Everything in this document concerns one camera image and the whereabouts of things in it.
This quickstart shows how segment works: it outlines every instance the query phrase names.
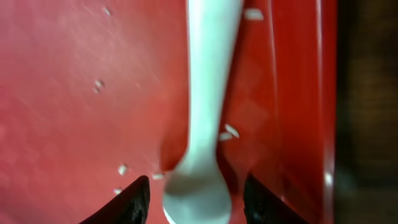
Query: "wooden surface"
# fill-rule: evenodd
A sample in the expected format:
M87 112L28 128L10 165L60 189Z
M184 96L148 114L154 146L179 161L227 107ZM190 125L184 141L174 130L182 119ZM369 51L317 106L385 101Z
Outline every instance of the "wooden surface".
M336 223L398 223L398 2L339 2Z

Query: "white plastic spoon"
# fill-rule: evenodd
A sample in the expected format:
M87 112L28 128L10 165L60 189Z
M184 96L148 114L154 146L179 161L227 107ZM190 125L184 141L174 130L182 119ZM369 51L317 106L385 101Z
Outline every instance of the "white plastic spoon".
M170 223L226 224L231 198L216 161L226 83L243 0L188 0L190 132L188 149L166 183Z

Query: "spoon handle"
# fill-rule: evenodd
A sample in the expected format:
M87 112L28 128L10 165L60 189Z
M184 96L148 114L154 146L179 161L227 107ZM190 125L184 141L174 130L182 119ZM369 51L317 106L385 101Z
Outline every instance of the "spoon handle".
M187 160L215 157L243 0L188 0L190 133Z

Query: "red surface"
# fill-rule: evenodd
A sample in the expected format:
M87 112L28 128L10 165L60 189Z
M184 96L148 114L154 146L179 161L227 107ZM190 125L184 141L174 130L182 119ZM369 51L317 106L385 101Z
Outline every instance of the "red surface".
M77 223L112 189L172 169L187 138L184 0L1 5L0 223ZM241 135L219 151L231 223L245 223L250 171L307 220L332 223L336 2L248 6L265 19L243 21L226 96L223 123ZM151 181L150 224L167 223L163 184Z

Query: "red plate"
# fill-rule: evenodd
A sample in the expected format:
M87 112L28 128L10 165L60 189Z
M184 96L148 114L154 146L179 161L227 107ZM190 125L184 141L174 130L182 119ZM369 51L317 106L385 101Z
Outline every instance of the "red plate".
M113 189L172 169L187 138L184 0L1 5L0 223L78 223ZM332 223L336 1L247 7L264 20L243 21L226 95L223 124L241 136L219 153L231 223L245 223L250 171L307 220ZM148 223L167 223L164 180L150 184Z

